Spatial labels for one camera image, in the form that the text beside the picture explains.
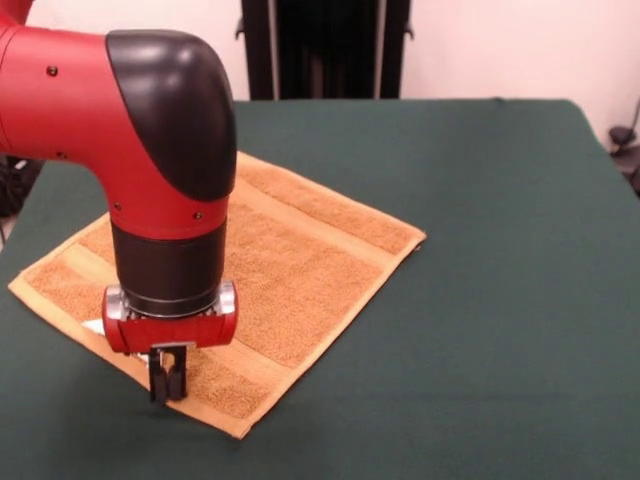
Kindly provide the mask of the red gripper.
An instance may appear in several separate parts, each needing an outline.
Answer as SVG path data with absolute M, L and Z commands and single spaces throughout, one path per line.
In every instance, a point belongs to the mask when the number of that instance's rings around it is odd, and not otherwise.
M 102 300 L 104 336 L 117 353 L 148 353 L 150 401 L 165 404 L 187 396 L 187 348 L 207 348 L 229 344 L 235 334 L 238 319 L 238 297 L 231 281 L 222 282 L 213 304 L 189 317 L 162 318 L 139 316 L 129 307 L 122 288 L 106 288 Z M 169 350 L 173 364 L 168 372 L 162 366 L 162 351 Z

